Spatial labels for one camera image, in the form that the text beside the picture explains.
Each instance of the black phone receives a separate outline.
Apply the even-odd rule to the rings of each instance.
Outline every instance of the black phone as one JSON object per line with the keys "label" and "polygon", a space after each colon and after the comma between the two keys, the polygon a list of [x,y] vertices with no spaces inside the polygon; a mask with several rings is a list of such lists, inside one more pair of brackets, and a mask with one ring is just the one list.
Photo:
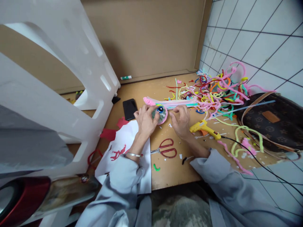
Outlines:
{"label": "black phone", "polygon": [[130,121],[132,119],[135,119],[134,112],[136,112],[138,109],[134,99],[129,99],[124,101],[123,109],[124,109],[125,120]]}

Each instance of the bundle of pipe cleaners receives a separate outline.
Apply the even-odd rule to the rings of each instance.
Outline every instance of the bundle of pipe cleaners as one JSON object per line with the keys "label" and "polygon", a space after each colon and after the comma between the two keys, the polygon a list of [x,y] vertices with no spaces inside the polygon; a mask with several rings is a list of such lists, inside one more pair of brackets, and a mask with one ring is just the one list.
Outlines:
{"label": "bundle of pipe cleaners", "polygon": [[[227,73],[228,69],[233,64],[239,64],[243,67],[243,75],[239,82],[233,83],[230,79],[231,75],[237,71],[236,67],[232,67],[231,72]],[[229,67],[225,70],[222,70],[222,73],[216,77],[212,77],[208,73],[201,72],[198,75],[198,78],[195,81],[194,86],[186,86],[184,83],[183,87],[169,87],[176,88],[176,99],[185,99],[182,95],[186,96],[186,99],[192,99],[192,97],[196,96],[198,105],[192,107],[197,110],[199,113],[206,113],[204,119],[208,116],[209,110],[214,110],[212,114],[210,114],[208,119],[212,119],[213,116],[216,115],[217,112],[223,113],[221,108],[231,108],[234,109],[235,105],[243,105],[244,99],[249,100],[248,95],[250,95],[250,88],[253,86],[259,87],[264,92],[268,92],[261,88],[258,85],[248,86],[247,81],[248,78],[245,77],[246,69],[245,66],[241,62],[233,62],[229,65]],[[195,87],[199,88],[199,92],[195,92]],[[230,113],[228,117],[232,120],[232,116],[234,114]]]}

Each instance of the glue stick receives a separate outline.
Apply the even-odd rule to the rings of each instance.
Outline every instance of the glue stick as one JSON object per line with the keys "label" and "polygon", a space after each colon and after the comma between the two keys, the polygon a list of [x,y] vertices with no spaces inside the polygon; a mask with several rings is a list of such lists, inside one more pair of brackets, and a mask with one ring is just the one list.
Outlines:
{"label": "glue stick", "polygon": [[132,79],[132,76],[125,76],[125,77],[120,77],[121,80],[126,80],[126,79]]}

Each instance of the person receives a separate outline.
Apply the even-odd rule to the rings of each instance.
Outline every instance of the person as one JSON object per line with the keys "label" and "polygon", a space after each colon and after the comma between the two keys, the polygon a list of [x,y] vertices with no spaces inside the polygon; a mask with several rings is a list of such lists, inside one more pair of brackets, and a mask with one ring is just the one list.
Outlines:
{"label": "person", "polygon": [[[296,226],[298,223],[271,206],[265,197],[219,154],[216,149],[202,147],[189,131],[189,111],[185,105],[170,112],[171,123],[178,137],[185,141],[195,159],[190,165],[215,193],[217,200],[198,203],[198,199],[170,202],[152,213],[152,201],[137,195],[138,183],[144,170],[138,166],[144,144],[154,132],[159,113],[152,118],[157,106],[143,105],[134,113],[139,131],[125,157],[119,157],[95,201],[80,216],[77,227],[84,226]],[[170,210],[167,207],[177,206]]]}

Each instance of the glue gun cord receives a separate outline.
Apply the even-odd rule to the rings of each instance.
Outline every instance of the glue gun cord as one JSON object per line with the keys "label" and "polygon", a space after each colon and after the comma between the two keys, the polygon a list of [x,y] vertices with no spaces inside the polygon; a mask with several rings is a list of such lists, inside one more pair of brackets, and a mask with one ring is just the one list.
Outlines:
{"label": "glue gun cord", "polygon": [[[245,146],[243,146],[241,143],[239,143],[238,141],[236,141],[236,140],[234,140],[234,139],[232,139],[232,138],[229,138],[229,137],[225,137],[225,136],[221,136],[222,138],[225,138],[225,139],[230,139],[230,140],[232,140],[232,141],[234,141],[234,142],[236,142],[236,143],[238,143],[241,147],[244,147],[246,150],[248,150],[248,152],[253,156],[253,158],[264,168],[264,169],[266,169],[258,160],[257,160],[257,158],[250,152],[250,150],[247,148],[247,147],[245,147]],[[284,180],[283,178],[281,178],[281,177],[279,177],[279,176],[277,176],[276,174],[274,174],[272,171],[270,171],[270,170],[268,170],[268,169],[266,169],[268,172],[270,172],[271,174],[273,174],[273,175],[275,175],[277,178],[279,178],[279,179],[281,179],[281,180],[283,180],[283,181],[285,181],[286,183],[288,183],[290,186],[292,186],[301,196],[303,196],[303,194],[296,188],[296,187],[294,187],[291,183],[289,183],[289,182],[287,182],[286,180]]]}

